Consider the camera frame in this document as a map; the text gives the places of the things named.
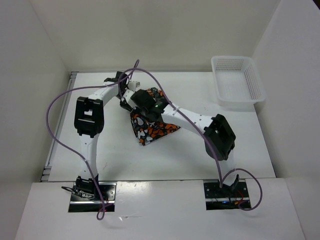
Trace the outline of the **camouflage orange black shorts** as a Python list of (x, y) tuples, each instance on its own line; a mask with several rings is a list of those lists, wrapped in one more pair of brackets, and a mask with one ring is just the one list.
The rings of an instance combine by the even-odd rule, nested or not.
[[(164, 94), (161, 90), (156, 87), (146, 89), (146, 91), (157, 101)], [(145, 146), (150, 144), (162, 137), (165, 137), (171, 133), (178, 131), (181, 127), (175, 124), (150, 121), (143, 117), (139, 112), (138, 108), (132, 108), (129, 105), (125, 107), (130, 112), (130, 122), (133, 133), (138, 139), (140, 145)]]

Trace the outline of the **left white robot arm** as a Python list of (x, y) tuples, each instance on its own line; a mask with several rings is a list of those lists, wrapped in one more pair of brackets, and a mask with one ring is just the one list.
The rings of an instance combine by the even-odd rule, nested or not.
[(83, 194), (89, 200), (100, 197), (97, 144), (105, 125), (104, 106), (112, 98), (119, 98), (119, 92), (124, 93), (126, 83), (118, 85), (118, 81), (119, 77), (126, 76), (118, 71), (114, 78), (106, 78), (98, 90), (76, 100), (74, 127), (80, 139), (83, 166), (75, 182), (75, 192)]

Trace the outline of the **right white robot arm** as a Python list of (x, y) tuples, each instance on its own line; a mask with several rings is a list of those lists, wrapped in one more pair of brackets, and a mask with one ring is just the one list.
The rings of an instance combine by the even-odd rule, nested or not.
[(143, 146), (181, 128), (202, 137), (206, 153), (216, 162), (220, 193), (230, 197), (237, 191), (233, 180), (223, 181), (224, 173), (231, 170), (228, 158), (236, 140), (223, 115), (211, 117), (180, 108), (157, 88), (126, 90), (120, 105), (130, 112), (134, 134)]

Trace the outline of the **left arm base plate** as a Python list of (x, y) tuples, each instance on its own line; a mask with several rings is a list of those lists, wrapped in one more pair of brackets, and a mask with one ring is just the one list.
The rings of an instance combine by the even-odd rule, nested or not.
[[(100, 182), (99, 189), (105, 204), (105, 212), (115, 211), (116, 182)], [(97, 213), (102, 208), (102, 201), (98, 193), (96, 196), (84, 191), (71, 190), (68, 212), (69, 213)]]

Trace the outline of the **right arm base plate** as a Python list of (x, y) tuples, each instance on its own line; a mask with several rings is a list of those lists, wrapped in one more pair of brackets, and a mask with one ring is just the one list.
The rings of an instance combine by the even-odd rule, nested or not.
[(243, 209), (251, 208), (245, 181), (240, 181), (234, 191), (226, 186), (220, 188), (218, 181), (204, 181), (203, 188), (207, 211), (239, 209), (239, 204)]

